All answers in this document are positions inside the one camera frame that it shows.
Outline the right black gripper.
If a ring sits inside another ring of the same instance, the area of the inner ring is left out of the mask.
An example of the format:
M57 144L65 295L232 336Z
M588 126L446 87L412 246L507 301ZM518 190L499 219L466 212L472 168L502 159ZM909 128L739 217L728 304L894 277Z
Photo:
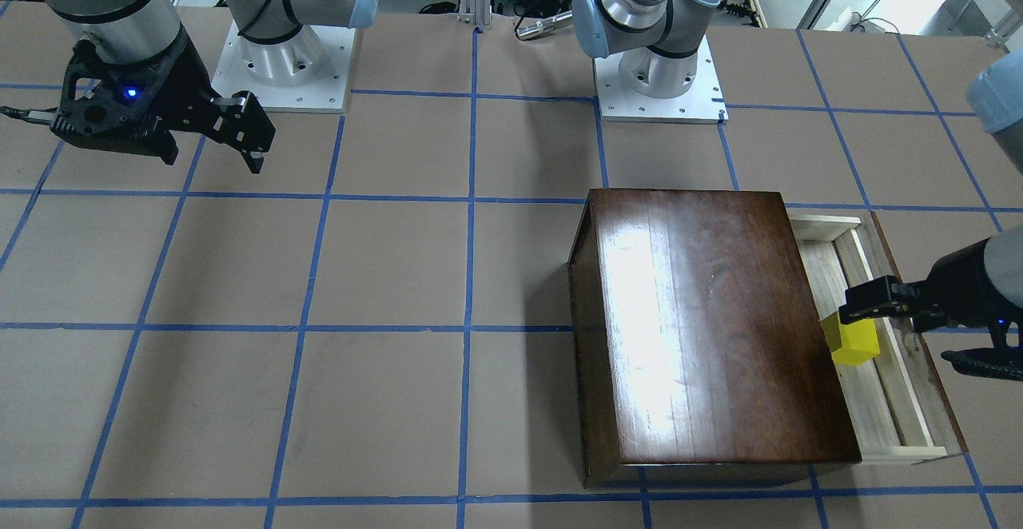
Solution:
M166 129L202 133L233 147L251 173L260 173L277 133L258 97L248 89L220 95L184 26L161 55L158 88L149 106Z

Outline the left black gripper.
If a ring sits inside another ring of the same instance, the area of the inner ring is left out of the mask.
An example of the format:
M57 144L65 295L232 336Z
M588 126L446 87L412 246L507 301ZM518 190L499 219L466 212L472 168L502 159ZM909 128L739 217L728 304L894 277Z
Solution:
M969 245L939 259L928 277L916 282L885 275L848 288L839 307L843 324L860 319L905 317L915 332L935 328L1004 328L1004 293L988 273L988 241Z

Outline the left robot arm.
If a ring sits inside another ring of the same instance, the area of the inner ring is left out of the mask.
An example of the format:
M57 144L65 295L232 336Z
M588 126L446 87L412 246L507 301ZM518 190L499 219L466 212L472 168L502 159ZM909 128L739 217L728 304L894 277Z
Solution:
M583 52L639 63L633 92L667 100L687 92L686 70L722 0L573 0L572 19ZM1021 164L1021 59L1005 56L967 91L969 105L1014 165ZM847 290L842 321L907 317L918 332L942 325L987 328L1004 336L1021 323L1021 230L1000 232L938 260L922 281L885 276Z

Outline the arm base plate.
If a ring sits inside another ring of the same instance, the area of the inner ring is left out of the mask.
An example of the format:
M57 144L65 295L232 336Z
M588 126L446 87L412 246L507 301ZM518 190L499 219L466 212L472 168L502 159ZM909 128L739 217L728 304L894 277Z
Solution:
M593 60L601 118L616 122L724 124L730 120L709 40L668 58L638 48Z
M358 34L303 26L292 40L270 46L244 40L231 23L212 87L226 97L247 89L267 113L343 114Z

